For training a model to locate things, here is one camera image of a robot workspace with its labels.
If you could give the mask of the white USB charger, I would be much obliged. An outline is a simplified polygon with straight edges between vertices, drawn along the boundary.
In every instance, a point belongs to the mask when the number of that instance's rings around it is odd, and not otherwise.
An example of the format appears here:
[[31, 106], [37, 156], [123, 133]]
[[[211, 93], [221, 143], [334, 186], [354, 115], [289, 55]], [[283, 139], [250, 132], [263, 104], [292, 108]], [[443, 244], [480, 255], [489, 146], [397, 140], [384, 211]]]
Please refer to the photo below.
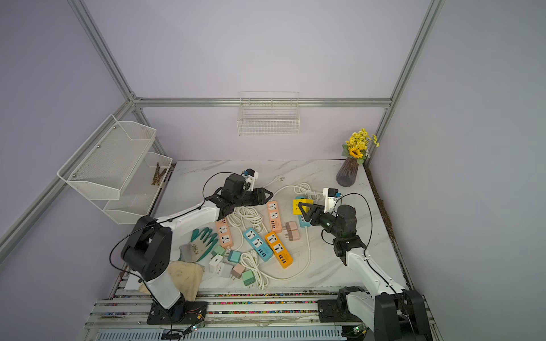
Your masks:
[[221, 254], [214, 255], [208, 264], [210, 273], [212, 274], [216, 273], [216, 271], [220, 268], [222, 264], [223, 264], [223, 255]]

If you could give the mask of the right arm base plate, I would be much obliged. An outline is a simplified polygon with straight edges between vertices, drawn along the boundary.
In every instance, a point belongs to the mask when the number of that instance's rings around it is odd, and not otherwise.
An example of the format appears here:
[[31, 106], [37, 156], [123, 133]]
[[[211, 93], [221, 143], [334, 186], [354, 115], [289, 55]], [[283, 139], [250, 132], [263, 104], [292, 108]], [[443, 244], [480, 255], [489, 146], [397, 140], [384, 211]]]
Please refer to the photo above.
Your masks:
[[338, 294], [335, 299], [317, 301], [318, 319], [321, 323], [356, 323], [361, 320], [349, 312], [346, 298]]

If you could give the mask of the bright green plug adapter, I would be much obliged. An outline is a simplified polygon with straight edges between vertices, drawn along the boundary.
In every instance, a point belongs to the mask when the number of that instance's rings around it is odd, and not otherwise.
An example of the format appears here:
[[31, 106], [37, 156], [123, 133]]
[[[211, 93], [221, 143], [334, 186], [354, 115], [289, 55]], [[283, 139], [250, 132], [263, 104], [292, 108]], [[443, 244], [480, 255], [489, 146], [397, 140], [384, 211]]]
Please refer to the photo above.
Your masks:
[[251, 271], [251, 270], [247, 270], [247, 271], [243, 272], [243, 274], [242, 274], [242, 280], [243, 280], [243, 284], [244, 284], [245, 286], [251, 286], [251, 285], [253, 285], [253, 284], [256, 282], [256, 278], [255, 278], [254, 272]]

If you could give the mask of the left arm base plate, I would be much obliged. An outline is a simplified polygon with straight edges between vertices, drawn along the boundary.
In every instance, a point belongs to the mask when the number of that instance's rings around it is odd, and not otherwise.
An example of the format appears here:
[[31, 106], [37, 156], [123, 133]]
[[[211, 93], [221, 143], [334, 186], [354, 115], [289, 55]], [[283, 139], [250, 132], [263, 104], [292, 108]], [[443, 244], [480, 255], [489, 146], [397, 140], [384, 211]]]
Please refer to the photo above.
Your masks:
[[207, 313], [208, 303], [205, 301], [184, 301], [176, 303], [173, 307], [163, 308], [156, 301], [152, 302], [152, 307], [146, 320], [147, 325], [196, 325], [201, 322]]

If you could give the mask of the dusty pink plug adapter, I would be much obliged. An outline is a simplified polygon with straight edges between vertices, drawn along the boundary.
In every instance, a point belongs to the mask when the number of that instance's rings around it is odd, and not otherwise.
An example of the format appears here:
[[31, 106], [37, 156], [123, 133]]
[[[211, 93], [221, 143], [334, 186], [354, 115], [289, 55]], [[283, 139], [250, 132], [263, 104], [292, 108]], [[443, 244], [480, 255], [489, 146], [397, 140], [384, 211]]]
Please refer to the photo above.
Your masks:
[[240, 279], [242, 275], [245, 273], [245, 271], [246, 271], [246, 268], [241, 263], [237, 263], [236, 265], [234, 265], [234, 267], [230, 271], [230, 275], [233, 278]]

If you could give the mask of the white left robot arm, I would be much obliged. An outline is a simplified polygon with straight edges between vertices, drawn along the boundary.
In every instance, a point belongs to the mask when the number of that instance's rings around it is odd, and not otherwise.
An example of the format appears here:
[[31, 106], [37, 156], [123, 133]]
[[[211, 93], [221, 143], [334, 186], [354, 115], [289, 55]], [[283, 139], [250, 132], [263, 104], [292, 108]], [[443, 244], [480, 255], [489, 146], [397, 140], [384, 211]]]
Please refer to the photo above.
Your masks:
[[165, 310], [183, 302], [182, 293], [168, 273], [169, 264], [182, 255], [178, 243], [191, 234], [190, 258], [192, 262], [199, 262], [220, 240], [213, 229], [217, 222], [237, 207], [264, 205], [274, 196], [266, 188], [255, 186], [258, 173], [252, 169], [241, 174], [228, 172], [227, 175], [224, 185], [212, 195], [204, 196], [200, 204], [166, 217], [145, 215], [139, 218], [122, 248], [124, 262]]

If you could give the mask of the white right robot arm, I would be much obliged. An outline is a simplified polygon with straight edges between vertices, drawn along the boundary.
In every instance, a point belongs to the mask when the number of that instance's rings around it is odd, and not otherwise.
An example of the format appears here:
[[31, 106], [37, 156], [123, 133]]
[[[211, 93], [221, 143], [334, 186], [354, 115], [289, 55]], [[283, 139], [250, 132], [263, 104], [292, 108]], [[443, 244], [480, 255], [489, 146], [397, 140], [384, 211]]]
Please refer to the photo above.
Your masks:
[[320, 300], [322, 323], [362, 322], [376, 340], [432, 340], [432, 331], [419, 292], [398, 284], [367, 254], [356, 232], [355, 208], [341, 205], [329, 213], [322, 205], [300, 203], [304, 220], [334, 236], [335, 255], [361, 281], [339, 290], [336, 300]]

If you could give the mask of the grey white plug adapter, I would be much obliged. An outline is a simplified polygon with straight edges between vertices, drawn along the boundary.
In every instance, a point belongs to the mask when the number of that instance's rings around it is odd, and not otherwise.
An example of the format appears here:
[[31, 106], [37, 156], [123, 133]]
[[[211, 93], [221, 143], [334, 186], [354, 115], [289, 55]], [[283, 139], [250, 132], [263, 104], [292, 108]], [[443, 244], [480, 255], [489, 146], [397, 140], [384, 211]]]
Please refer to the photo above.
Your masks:
[[216, 269], [216, 275], [222, 278], [229, 278], [231, 276], [231, 271], [233, 266], [226, 263], [220, 263]]

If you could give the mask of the yellow cube socket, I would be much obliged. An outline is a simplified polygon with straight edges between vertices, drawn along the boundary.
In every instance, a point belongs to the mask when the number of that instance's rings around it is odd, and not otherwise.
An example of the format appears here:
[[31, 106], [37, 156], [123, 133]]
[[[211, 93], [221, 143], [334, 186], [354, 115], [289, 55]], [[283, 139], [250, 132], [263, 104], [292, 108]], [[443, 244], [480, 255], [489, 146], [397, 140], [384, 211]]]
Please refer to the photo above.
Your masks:
[[305, 197], [296, 197], [292, 202], [292, 212], [294, 215], [303, 215], [309, 211], [309, 206], [313, 204], [312, 199]]

